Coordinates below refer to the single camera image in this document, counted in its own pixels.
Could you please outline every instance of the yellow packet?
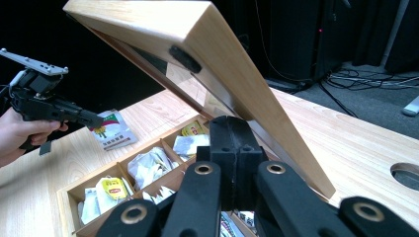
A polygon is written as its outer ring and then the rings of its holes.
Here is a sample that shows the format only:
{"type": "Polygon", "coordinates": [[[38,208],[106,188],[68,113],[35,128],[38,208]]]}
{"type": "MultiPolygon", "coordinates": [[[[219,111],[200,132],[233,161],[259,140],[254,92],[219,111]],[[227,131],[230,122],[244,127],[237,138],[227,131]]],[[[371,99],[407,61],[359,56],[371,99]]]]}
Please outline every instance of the yellow packet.
{"type": "Polygon", "coordinates": [[[119,178],[108,178],[102,181],[104,191],[113,199],[126,198],[127,191],[123,181],[119,178]]]}
{"type": "Polygon", "coordinates": [[[184,136],[198,135],[198,134],[205,134],[205,133],[203,129],[201,128],[200,124],[196,120],[182,129],[182,135],[184,136]]]}

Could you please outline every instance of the black backdrop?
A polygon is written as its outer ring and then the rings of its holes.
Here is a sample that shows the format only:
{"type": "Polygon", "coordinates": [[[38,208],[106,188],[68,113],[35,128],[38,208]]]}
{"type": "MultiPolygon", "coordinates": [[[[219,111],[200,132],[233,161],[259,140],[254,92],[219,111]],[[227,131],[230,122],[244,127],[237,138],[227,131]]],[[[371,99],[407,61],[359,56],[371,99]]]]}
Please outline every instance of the black backdrop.
{"type": "MultiPolygon", "coordinates": [[[[56,94],[83,109],[100,113],[121,110],[163,88],[87,29],[68,17],[66,0],[2,1],[0,47],[60,67],[69,73],[56,94]]],[[[0,57],[0,84],[24,69],[0,57]]],[[[80,128],[71,124],[69,132],[80,128]]]]}

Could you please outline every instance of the open wooden box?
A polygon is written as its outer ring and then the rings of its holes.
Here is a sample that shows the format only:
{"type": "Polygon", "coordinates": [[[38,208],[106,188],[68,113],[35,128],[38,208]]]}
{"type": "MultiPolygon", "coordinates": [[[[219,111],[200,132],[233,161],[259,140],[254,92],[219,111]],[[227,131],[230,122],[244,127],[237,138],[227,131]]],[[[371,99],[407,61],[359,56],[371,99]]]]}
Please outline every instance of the open wooden box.
{"type": "MultiPolygon", "coordinates": [[[[211,2],[70,0],[64,11],[199,112],[203,121],[222,115],[247,120],[260,144],[291,165],[320,196],[335,194],[318,157],[211,2]]],[[[171,146],[184,125],[59,191],[64,235],[91,236],[105,220],[103,215],[81,228],[75,213],[85,188],[108,173],[123,176],[122,164],[161,140],[171,146]]],[[[188,165],[147,189],[153,194],[164,184],[176,190],[188,165]]]]}

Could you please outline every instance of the black curtain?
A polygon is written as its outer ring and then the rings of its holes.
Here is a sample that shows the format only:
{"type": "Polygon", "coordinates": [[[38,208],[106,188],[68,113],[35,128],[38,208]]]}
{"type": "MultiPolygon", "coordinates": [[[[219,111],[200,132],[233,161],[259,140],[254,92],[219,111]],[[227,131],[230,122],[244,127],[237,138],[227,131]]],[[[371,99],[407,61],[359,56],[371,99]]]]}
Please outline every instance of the black curtain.
{"type": "Polygon", "coordinates": [[[419,0],[410,0],[385,64],[388,72],[419,70],[419,0]]]}
{"type": "Polygon", "coordinates": [[[380,66],[399,4],[400,0],[369,0],[366,3],[353,65],[380,66]]]}

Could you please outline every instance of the wooden desk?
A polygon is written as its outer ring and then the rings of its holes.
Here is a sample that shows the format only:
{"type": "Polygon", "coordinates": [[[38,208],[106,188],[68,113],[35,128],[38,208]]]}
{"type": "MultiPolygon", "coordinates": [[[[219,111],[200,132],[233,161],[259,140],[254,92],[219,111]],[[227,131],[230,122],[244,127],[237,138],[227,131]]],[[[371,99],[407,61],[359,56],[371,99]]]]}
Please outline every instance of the wooden desk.
{"type": "MultiPolygon", "coordinates": [[[[273,90],[337,192],[330,200],[363,196],[386,205],[419,230],[419,192],[391,178],[394,163],[419,165],[419,140],[350,118],[273,90]]],[[[103,151],[87,128],[52,142],[52,152],[31,152],[0,169],[2,236],[61,236],[56,192],[129,153],[198,113],[163,91],[122,114],[138,142],[103,151]]]]}

